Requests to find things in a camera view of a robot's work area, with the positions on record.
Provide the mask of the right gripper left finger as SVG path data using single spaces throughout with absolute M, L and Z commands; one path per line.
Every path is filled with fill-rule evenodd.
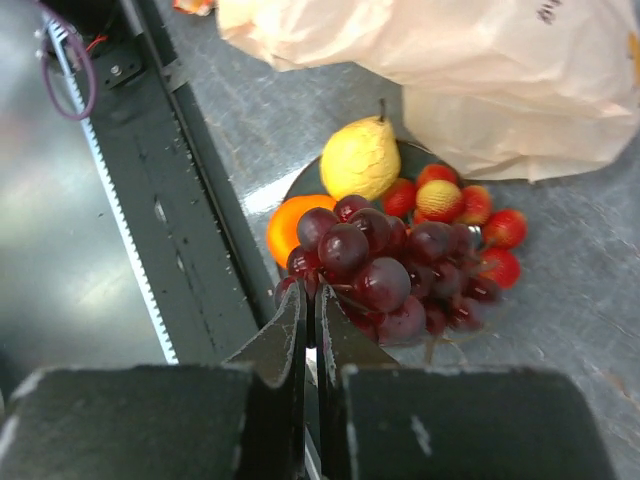
M 5 479 L 293 479 L 304 472 L 307 298 L 217 366 L 37 371 L 1 429 Z

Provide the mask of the translucent plastic bag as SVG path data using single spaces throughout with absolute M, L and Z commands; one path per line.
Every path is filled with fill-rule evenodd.
M 639 128 L 631 1 L 221 1 L 217 24 L 278 70 L 399 84 L 406 129 L 474 179 L 591 172 Z

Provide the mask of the fake orange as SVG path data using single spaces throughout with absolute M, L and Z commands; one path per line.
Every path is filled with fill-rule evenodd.
M 315 207 L 332 210 L 335 205 L 329 195 L 301 195 L 285 200 L 275 210 L 267 225 L 266 245 L 279 267 L 286 267 L 289 254 L 299 245 L 297 225 L 302 215 Z

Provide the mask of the yellow fake lemon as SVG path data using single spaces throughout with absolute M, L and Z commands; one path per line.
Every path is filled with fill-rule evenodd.
M 336 201 L 349 195 L 375 200 L 401 171 L 401 158 L 386 102 L 377 115 L 354 121 L 336 131 L 319 159 L 321 183 Z

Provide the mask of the red fake cherry bunch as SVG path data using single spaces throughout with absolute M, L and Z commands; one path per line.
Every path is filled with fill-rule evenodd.
M 465 186 L 452 168 L 430 164 L 414 179 L 397 179 L 380 202 L 385 213 L 415 224 L 429 220 L 479 228 L 483 275 L 503 289 L 518 281 L 521 266 L 512 251 L 526 239 L 528 220 L 513 208 L 494 209 L 487 188 Z

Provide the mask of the dark fake grapes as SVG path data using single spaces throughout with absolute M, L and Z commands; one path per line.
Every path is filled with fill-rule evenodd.
M 504 290 L 483 275 L 466 225 L 408 225 L 360 196 L 307 211 L 297 237 L 276 294 L 297 279 L 308 296 L 329 284 L 349 320 L 381 346 L 478 331 L 485 321 L 477 306 L 498 302 Z

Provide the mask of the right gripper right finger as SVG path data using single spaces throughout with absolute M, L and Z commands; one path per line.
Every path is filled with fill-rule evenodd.
M 330 479 L 611 479 L 595 418 L 565 375 L 406 367 L 322 287 L 315 300 L 322 473 Z

